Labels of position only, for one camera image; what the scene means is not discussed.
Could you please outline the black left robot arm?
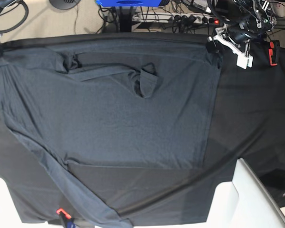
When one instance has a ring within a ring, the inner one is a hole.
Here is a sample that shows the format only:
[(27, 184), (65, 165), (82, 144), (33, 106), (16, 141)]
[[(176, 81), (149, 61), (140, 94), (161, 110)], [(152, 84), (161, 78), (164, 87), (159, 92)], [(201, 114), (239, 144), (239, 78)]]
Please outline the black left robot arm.
[(233, 2), (239, 8), (240, 17), (229, 20), (215, 10), (213, 1), (207, 1), (211, 13), (223, 26), (215, 28), (215, 35), (208, 37), (206, 49), (209, 53), (218, 54), (227, 47), (237, 55), (236, 65), (247, 69), (252, 67), (254, 59), (250, 54), (250, 43), (271, 31), (277, 24), (277, 19), (267, 0)]

